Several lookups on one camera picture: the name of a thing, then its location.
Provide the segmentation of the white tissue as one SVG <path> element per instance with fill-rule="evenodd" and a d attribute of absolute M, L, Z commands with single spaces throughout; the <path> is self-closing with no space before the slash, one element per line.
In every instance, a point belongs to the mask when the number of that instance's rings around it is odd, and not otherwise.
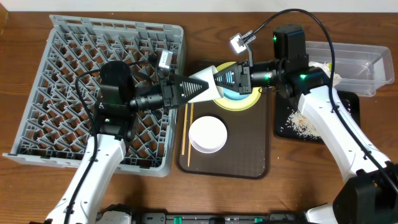
<path fill-rule="evenodd" d="M 327 75 L 328 77 L 331 77 L 331 63 L 318 63 L 318 62 L 310 61 L 310 62 L 308 63 L 308 65 L 309 65 L 310 67 L 318 67 L 318 68 L 321 68 L 321 69 L 326 73 L 326 75 Z M 334 73 L 334 75 L 333 75 L 333 81 L 339 82 L 340 80 L 342 80 L 342 77 L 341 77 L 339 74 Z"/>

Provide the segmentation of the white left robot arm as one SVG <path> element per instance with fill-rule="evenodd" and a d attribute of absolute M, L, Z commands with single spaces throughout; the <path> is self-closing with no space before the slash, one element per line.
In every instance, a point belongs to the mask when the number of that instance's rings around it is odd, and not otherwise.
<path fill-rule="evenodd" d="M 111 61 L 97 71 L 101 97 L 89 113 L 91 136 L 85 155 L 46 223 L 94 223 L 109 182 L 133 140 L 139 111 L 178 108 L 209 88 L 206 81 L 171 74 L 149 88 L 137 89 L 131 66 Z"/>

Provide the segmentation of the light blue bowl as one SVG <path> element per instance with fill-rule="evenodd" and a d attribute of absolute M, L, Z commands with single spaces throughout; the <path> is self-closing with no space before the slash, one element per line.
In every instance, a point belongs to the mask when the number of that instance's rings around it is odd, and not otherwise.
<path fill-rule="evenodd" d="M 240 101 L 250 96 L 250 94 L 241 95 L 240 93 L 229 90 L 227 88 L 223 89 L 223 94 L 225 98 L 232 101 Z"/>

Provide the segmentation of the pink bowl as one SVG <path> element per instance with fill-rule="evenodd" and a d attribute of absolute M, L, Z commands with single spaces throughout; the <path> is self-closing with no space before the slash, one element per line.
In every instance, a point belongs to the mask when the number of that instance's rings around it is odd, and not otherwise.
<path fill-rule="evenodd" d="M 202 116 L 194 120 L 190 133 L 192 146 L 204 154 L 219 151 L 228 138 L 225 124 L 214 116 Z"/>

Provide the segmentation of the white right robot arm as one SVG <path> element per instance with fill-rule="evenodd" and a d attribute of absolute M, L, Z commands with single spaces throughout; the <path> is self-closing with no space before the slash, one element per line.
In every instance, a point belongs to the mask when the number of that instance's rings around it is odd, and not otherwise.
<path fill-rule="evenodd" d="M 275 86 L 317 130 L 345 184 L 333 203 L 307 210 L 307 222 L 396 223 L 397 165 L 364 135 L 333 88 L 331 75 L 309 64 L 302 27 L 280 26 L 273 35 L 273 60 L 233 63 L 214 74 L 215 83 L 240 94 Z"/>

